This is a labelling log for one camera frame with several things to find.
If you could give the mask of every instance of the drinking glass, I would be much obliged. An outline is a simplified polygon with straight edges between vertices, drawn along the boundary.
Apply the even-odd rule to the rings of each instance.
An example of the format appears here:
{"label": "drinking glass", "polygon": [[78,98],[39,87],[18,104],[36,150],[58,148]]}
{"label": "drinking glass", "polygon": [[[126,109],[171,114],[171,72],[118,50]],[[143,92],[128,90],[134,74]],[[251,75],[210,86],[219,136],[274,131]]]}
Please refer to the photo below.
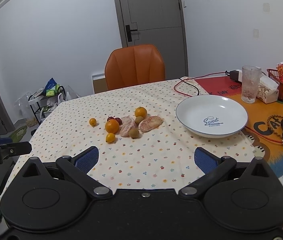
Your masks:
{"label": "drinking glass", "polygon": [[262,70],[258,67],[252,67],[252,66],[242,67],[241,99],[245,103],[252,104],[255,102],[261,74],[262,74]]}

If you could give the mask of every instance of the black metal rack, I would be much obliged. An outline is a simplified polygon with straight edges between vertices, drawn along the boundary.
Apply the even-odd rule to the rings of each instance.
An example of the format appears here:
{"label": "black metal rack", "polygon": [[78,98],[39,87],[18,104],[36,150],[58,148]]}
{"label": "black metal rack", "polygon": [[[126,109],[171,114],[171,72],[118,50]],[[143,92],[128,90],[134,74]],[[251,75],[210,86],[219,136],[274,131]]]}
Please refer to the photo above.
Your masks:
{"label": "black metal rack", "polygon": [[[60,86],[60,87],[58,88],[58,93],[57,93],[56,95],[53,95],[53,96],[44,96],[44,97],[41,98],[39,101],[42,101],[42,100],[45,100],[45,99],[48,99],[48,98],[52,98],[52,97],[56,97],[56,96],[58,96],[60,93],[64,93],[65,98],[66,98],[65,89],[64,89],[63,86]],[[34,111],[34,109],[33,109],[33,107],[32,107],[31,104],[29,104],[29,105],[30,105],[31,110],[33,111],[33,114],[34,114],[34,116],[35,116],[35,118],[36,118],[38,124],[41,124],[41,123],[42,123],[41,118],[40,118],[40,120],[38,120],[37,114],[39,114],[39,113],[41,112],[42,108],[45,108],[45,107],[47,107],[47,106],[42,106],[42,107],[40,107],[39,101],[36,102],[37,105],[38,105],[38,109],[37,109],[36,111]]]}

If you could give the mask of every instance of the door handle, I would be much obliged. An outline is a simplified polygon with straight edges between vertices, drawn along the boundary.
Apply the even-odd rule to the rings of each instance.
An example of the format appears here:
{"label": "door handle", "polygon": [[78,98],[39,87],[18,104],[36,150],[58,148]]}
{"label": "door handle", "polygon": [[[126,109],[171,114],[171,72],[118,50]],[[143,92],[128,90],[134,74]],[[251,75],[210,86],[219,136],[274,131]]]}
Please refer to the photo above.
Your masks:
{"label": "door handle", "polygon": [[131,42],[132,41],[131,32],[137,32],[138,30],[137,29],[131,30],[130,25],[125,25],[125,28],[126,28],[126,33],[127,33],[127,40],[128,40],[128,42]]}

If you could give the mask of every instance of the chair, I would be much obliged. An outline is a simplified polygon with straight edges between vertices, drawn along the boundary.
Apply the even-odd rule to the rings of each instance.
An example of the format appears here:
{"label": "chair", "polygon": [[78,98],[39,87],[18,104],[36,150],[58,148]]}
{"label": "chair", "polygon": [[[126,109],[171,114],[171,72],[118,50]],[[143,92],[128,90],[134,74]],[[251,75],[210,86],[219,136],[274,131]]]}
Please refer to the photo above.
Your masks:
{"label": "chair", "polygon": [[154,45],[114,50],[105,68],[109,90],[165,80],[165,65]]}

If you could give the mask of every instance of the white bowl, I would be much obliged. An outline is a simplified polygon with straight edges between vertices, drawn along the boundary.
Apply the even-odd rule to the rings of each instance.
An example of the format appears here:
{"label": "white bowl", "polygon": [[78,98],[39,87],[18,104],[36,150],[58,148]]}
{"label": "white bowl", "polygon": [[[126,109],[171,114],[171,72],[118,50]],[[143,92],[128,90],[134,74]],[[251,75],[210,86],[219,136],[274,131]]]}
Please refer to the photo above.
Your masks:
{"label": "white bowl", "polygon": [[223,138],[243,129],[248,116],[236,101],[214,95],[190,97],[176,108],[177,119],[191,132],[207,138]]}

